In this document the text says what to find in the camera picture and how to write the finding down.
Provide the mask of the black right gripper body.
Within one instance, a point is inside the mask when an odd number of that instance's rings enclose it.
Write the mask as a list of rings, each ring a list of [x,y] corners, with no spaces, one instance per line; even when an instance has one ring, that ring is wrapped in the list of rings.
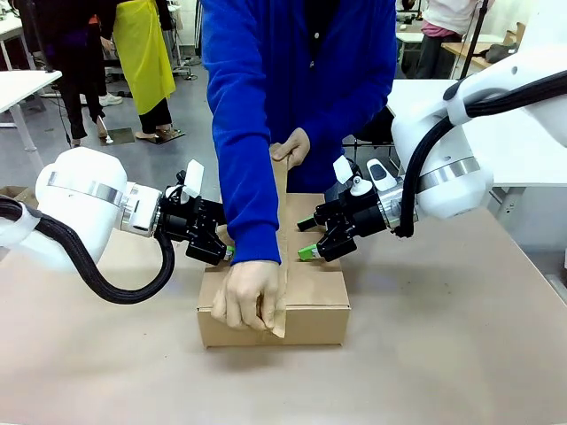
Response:
[[[340,204],[354,233],[367,237],[386,230],[386,222],[381,212],[380,201],[375,190],[354,196],[349,190],[340,194]]]

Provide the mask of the person's left hand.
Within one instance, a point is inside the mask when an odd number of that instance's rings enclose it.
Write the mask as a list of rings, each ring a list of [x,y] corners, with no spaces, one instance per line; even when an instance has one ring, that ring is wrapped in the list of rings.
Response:
[[[300,166],[310,151],[311,143],[306,131],[296,128],[284,143],[274,143],[270,155],[274,161],[283,161],[289,170]]]

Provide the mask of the person's right hand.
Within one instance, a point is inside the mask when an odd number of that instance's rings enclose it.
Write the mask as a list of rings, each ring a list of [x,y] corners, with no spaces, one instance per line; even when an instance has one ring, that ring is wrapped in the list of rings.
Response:
[[[230,267],[213,301],[211,315],[230,328],[272,329],[279,264],[254,260]]]

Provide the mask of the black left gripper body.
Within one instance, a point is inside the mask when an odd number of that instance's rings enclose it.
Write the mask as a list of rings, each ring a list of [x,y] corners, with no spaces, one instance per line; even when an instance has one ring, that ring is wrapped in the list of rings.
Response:
[[[196,235],[216,234],[217,228],[204,228],[201,223],[200,195],[182,201],[186,171],[176,174],[177,185],[167,186],[159,200],[158,227],[176,242],[187,241]]]

